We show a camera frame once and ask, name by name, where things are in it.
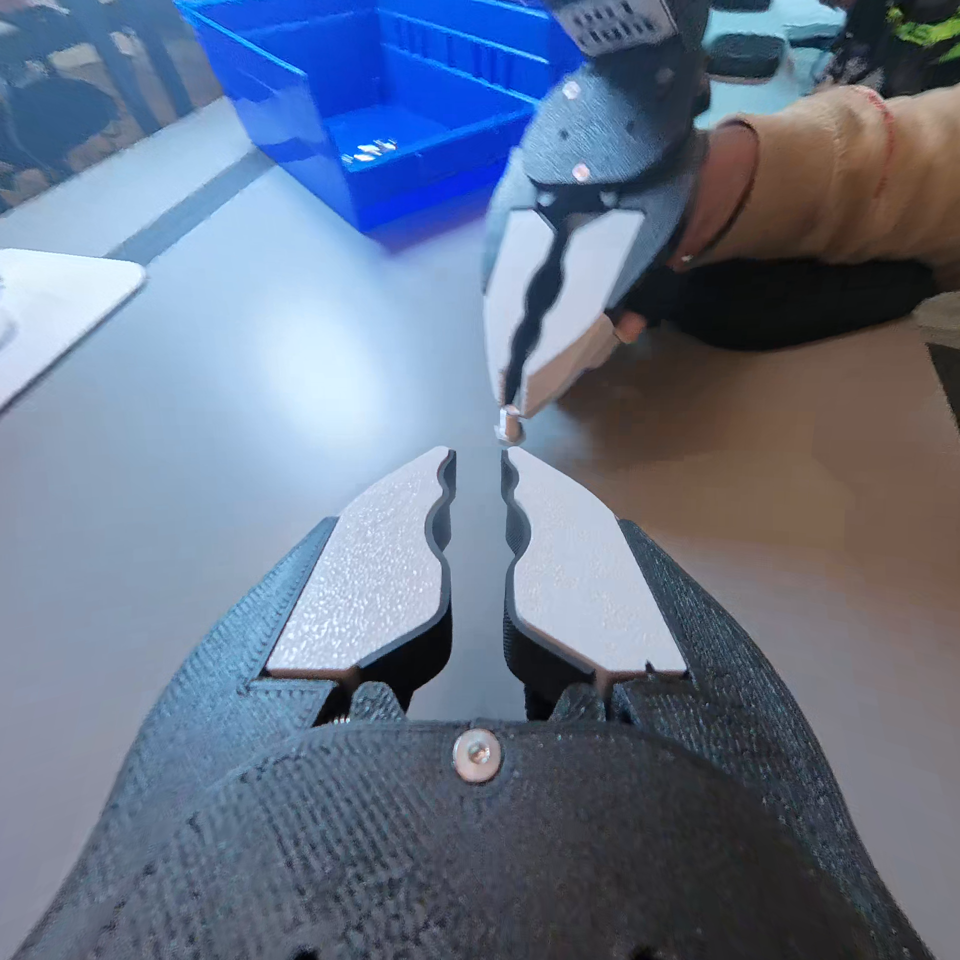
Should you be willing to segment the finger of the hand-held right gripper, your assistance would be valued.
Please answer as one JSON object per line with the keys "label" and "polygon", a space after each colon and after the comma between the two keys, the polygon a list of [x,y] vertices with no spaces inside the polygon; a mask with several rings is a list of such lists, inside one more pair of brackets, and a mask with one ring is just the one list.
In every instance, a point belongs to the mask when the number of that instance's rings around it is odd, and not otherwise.
{"label": "finger of the hand-held right gripper", "polygon": [[608,304],[647,220],[641,210],[575,216],[549,246],[510,338],[510,415],[528,419],[615,339]]}
{"label": "finger of the hand-held right gripper", "polygon": [[556,306],[563,242],[534,208],[511,210],[484,293],[484,347],[498,407],[534,414],[546,405],[562,351]]}

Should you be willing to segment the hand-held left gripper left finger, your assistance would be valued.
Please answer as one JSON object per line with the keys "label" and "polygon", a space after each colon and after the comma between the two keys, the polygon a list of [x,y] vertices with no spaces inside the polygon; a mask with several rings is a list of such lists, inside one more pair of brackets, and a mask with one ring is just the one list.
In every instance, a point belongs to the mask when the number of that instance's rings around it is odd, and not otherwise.
{"label": "hand-held left gripper left finger", "polygon": [[369,486],[336,519],[264,670],[367,681],[411,697],[452,648],[450,505],[456,453],[435,446]]}

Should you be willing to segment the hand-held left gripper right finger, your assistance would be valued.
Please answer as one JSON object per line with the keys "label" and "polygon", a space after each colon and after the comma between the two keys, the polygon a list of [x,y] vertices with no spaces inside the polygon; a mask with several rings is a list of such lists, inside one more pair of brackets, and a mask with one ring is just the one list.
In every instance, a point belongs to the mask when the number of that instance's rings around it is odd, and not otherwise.
{"label": "hand-held left gripper right finger", "polygon": [[572,683],[610,695],[648,673],[683,676],[687,661],[614,512],[521,448],[503,452],[501,481],[514,675],[537,695]]}

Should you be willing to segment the blue plastic bin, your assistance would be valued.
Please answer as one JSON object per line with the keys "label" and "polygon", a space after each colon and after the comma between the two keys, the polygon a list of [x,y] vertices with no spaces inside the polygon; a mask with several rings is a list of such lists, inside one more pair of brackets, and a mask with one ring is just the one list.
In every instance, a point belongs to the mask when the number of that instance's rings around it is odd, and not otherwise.
{"label": "blue plastic bin", "polygon": [[[176,2],[251,142],[368,233],[495,185],[582,54],[538,2]],[[347,169],[374,139],[399,150]]]}

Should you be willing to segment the person's right forearm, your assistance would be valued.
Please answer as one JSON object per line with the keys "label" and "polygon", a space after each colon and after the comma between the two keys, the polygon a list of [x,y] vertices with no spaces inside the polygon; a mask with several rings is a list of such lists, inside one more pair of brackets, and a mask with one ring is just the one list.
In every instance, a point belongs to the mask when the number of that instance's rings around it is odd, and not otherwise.
{"label": "person's right forearm", "polygon": [[735,114],[756,136],[750,190],[706,263],[915,260],[959,286],[959,87],[884,99],[844,86],[771,114]]}

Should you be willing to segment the person's right hand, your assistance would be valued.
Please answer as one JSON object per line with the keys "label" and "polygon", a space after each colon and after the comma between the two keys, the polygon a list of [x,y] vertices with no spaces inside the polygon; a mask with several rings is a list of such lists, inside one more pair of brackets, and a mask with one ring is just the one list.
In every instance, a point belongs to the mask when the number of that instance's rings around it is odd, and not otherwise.
{"label": "person's right hand", "polygon": [[670,256],[634,283],[616,308],[614,332],[622,344],[636,342],[649,326],[661,322],[687,274],[730,229],[752,188],[760,147],[751,126],[741,121],[714,126],[704,146],[695,189]]}

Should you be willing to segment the black wrist rest pad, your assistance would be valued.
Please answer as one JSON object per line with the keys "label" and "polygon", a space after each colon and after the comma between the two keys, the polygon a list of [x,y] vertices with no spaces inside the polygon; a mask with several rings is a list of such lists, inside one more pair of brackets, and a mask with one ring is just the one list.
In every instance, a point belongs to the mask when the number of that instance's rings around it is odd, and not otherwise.
{"label": "black wrist rest pad", "polygon": [[651,271],[625,309],[721,350],[771,352],[899,320],[938,293],[930,267],[873,260],[731,259]]}
{"label": "black wrist rest pad", "polygon": [[782,36],[727,32],[705,45],[705,72],[726,83],[763,83],[778,73],[788,46]]}

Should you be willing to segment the white document stand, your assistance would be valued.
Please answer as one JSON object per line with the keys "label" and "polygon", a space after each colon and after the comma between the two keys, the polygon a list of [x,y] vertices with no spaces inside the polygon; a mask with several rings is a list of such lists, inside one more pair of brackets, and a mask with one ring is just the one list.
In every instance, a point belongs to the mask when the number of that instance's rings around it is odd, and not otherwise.
{"label": "white document stand", "polygon": [[147,282],[136,262],[1,250],[1,408],[8,408]]}

